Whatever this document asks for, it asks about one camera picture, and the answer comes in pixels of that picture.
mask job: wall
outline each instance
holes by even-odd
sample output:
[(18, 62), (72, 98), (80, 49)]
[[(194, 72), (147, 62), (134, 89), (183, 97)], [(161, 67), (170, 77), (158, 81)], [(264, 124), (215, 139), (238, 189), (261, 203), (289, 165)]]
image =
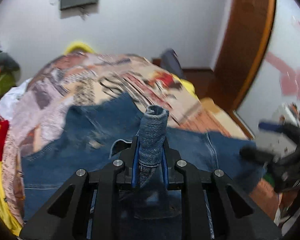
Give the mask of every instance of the wall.
[(221, 51), (221, 47), (222, 47), (222, 44), (223, 44), (223, 41), (225, 38), (225, 33), (226, 33), (226, 30), (228, 27), (232, 4), (233, 4), (233, 0), (226, 0), (225, 7), (223, 10), (223, 17), (221, 20), (220, 31), (219, 31), (219, 35), (217, 38), (217, 44), (215, 46), (215, 50), (214, 50), (214, 53), (212, 55), (211, 62), (209, 65), (212, 69), (214, 69), (217, 64), (217, 60), (218, 60), (218, 57), (219, 57), (219, 54)]
[(284, 96), (281, 89), (287, 82), (290, 88), (295, 85), (293, 78), (289, 80), (295, 72), (300, 73), (300, 7), (294, 0), (277, 0), (266, 56), (237, 111), (254, 134), (259, 120), (270, 119), (280, 104), (295, 102), (300, 108), (300, 78), (298, 92), (290, 91), (292, 95)]
[(20, 82), (75, 40), (96, 52), (148, 59), (173, 48), (183, 67), (209, 67), (221, 45), (225, 5), (226, 0), (99, 0), (82, 20), (77, 9), (60, 12), (58, 0), (2, 0), (0, 42), (20, 63)]

